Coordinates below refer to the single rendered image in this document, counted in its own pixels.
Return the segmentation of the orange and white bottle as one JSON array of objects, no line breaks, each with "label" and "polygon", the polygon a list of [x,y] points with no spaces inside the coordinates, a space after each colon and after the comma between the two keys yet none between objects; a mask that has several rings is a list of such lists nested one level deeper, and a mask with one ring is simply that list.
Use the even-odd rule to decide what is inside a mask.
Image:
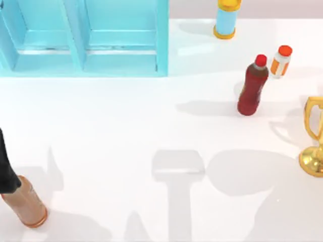
[{"label": "orange and white bottle", "polygon": [[293,49],[289,45],[281,45],[274,55],[270,72],[273,77],[281,78],[285,75],[289,66]]}]

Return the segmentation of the blue and yellow bottle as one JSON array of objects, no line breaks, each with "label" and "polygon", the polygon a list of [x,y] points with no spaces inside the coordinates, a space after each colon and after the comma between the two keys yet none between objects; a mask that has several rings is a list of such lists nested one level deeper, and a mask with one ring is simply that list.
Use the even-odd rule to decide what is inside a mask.
[{"label": "blue and yellow bottle", "polygon": [[242,0],[218,0],[218,12],[213,28],[219,39],[231,39],[236,32],[236,20]]}]

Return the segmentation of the dark red bottle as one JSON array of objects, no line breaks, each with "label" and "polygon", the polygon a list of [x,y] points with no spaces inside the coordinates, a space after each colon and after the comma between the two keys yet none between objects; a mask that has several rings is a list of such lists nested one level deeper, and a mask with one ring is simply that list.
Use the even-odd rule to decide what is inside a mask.
[{"label": "dark red bottle", "polygon": [[246,69],[244,86],[237,104],[239,113],[244,116],[253,115],[258,108],[262,89],[268,79],[266,63],[267,57],[259,54]]}]

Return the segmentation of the brown bottle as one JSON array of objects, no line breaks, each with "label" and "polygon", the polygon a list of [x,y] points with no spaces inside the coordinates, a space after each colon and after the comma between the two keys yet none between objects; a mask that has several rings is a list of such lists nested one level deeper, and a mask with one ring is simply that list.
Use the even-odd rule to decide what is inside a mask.
[{"label": "brown bottle", "polygon": [[12,194],[1,194],[1,197],[25,226],[40,227],[48,218],[48,210],[34,190],[32,183],[22,175],[18,178],[21,186]]}]

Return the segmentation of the light blue rack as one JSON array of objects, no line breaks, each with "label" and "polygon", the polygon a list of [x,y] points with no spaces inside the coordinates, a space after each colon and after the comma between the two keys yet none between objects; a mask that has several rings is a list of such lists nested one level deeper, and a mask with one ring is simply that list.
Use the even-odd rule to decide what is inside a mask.
[{"label": "light blue rack", "polygon": [[169,0],[0,0],[0,77],[168,74]]}]

